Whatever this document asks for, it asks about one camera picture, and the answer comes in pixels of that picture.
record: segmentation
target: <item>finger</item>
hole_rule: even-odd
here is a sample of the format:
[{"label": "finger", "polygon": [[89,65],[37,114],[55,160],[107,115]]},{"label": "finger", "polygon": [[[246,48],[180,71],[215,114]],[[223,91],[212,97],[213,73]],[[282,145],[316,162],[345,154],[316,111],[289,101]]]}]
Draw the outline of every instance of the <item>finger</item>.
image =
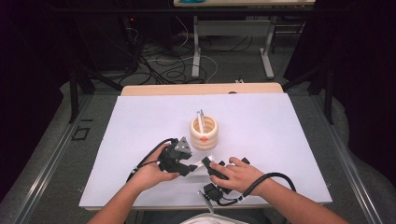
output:
[{"label": "finger", "polygon": [[173,180],[180,176],[179,173],[163,173],[163,181]]},{"label": "finger", "polygon": [[155,161],[158,159],[158,157],[161,155],[161,153],[163,152],[163,149],[165,147],[169,147],[170,144],[166,143],[166,144],[162,144],[160,147],[157,148],[157,150],[155,150],[147,159],[147,161]]},{"label": "finger", "polygon": [[229,189],[230,188],[230,183],[228,180],[225,179],[220,179],[215,175],[210,176],[210,180],[217,186]]},{"label": "finger", "polygon": [[233,174],[233,171],[228,169],[225,166],[219,165],[217,163],[214,162],[210,162],[210,168],[219,171],[221,174],[227,175],[227,176],[231,176]]},{"label": "finger", "polygon": [[242,162],[241,160],[239,160],[236,157],[230,157],[229,162],[233,163],[233,164],[235,164],[236,166],[239,166],[239,167],[244,167],[244,166],[247,165],[246,163]]},{"label": "finger", "polygon": [[238,167],[236,167],[236,166],[233,165],[233,164],[228,164],[228,165],[226,165],[225,167],[227,167],[227,169],[232,170],[232,171],[234,171],[234,172],[236,172],[237,169],[238,169]]}]

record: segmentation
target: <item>human arm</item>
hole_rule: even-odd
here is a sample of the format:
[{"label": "human arm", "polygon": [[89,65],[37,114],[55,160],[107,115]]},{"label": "human arm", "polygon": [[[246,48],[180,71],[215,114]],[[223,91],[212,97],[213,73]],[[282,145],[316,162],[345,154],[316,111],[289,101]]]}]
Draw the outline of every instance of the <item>human arm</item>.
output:
[{"label": "human arm", "polygon": [[[163,148],[167,146],[169,145],[160,146],[144,163],[158,160]],[[123,223],[141,192],[177,177],[178,173],[162,172],[157,162],[142,166],[88,223]]]},{"label": "human arm", "polygon": [[[229,177],[228,180],[224,180],[212,175],[210,179],[213,183],[244,193],[254,181],[264,175],[263,172],[254,166],[245,164],[235,157],[230,158],[230,163],[225,167],[214,162],[210,163],[213,169]],[[271,178],[261,182],[251,192],[251,195],[264,198],[265,201],[271,204],[293,224],[347,223],[326,207],[283,187]]]}]

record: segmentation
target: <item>wrist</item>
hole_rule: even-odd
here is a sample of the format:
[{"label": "wrist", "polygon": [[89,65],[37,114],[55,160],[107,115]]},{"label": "wrist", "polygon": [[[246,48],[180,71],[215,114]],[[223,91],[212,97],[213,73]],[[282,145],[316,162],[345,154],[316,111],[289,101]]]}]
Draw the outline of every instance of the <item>wrist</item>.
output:
[{"label": "wrist", "polygon": [[137,178],[130,179],[126,184],[125,187],[134,193],[140,194],[141,192],[145,191],[146,189],[141,184],[141,181],[138,181]]},{"label": "wrist", "polygon": [[274,184],[274,180],[271,178],[267,178],[263,180],[255,189],[254,194],[258,195],[265,199],[268,192],[271,191],[271,186]]}]

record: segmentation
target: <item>human hand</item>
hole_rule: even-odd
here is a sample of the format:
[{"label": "human hand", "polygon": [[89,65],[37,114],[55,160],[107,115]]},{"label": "human hand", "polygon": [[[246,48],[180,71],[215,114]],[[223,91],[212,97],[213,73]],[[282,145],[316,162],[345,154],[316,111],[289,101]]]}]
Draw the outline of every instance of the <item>human hand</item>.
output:
[{"label": "human hand", "polygon": [[163,144],[158,147],[144,162],[143,165],[132,177],[128,183],[133,183],[134,188],[143,191],[150,189],[163,181],[169,181],[177,178],[179,173],[166,173],[160,170],[158,167],[157,160],[161,152],[169,144]]},{"label": "human hand", "polygon": [[[263,172],[258,170],[256,167],[246,164],[236,157],[231,157],[229,163],[226,166],[219,165],[211,162],[210,167],[220,173],[227,175],[228,180],[220,179],[214,175],[210,176],[210,180],[223,188],[234,189],[240,193],[244,193],[254,181],[260,176],[264,175]],[[259,195],[259,191],[254,189],[251,195]]]}]

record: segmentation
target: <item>white table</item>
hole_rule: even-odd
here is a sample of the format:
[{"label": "white table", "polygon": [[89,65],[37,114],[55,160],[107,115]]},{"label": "white table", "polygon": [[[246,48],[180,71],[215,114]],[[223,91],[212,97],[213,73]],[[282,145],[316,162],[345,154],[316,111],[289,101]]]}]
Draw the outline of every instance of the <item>white table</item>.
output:
[{"label": "white table", "polygon": [[[217,161],[246,157],[266,173],[280,172],[297,191],[318,203],[332,198],[306,141],[289,96],[278,84],[206,84],[135,86],[119,97],[79,206],[98,210],[125,184],[132,169],[167,138],[189,140],[196,111],[219,124],[218,145],[209,151],[194,149],[185,164],[213,155]],[[288,186],[283,179],[275,178]],[[210,183],[205,168],[142,193],[134,209],[205,208],[197,191]],[[235,191],[229,198],[238,197]],[[249,196],[233,207],[263,207]]]},{"label": "white table", "polygon": [[[314,5],[315,0],[205,0],[202,3],[180,3],[174,0],[175,7],[279,7]],[[269,48],[276,26],[276,17],[269,21],[199,21],[194,16],[194,56],[192,77],[199,76],[201,49],[199,35],[252,35],[266,36],[264,48],[260,49],[265,75],[273,79],[274,72],[268,58]]]}]

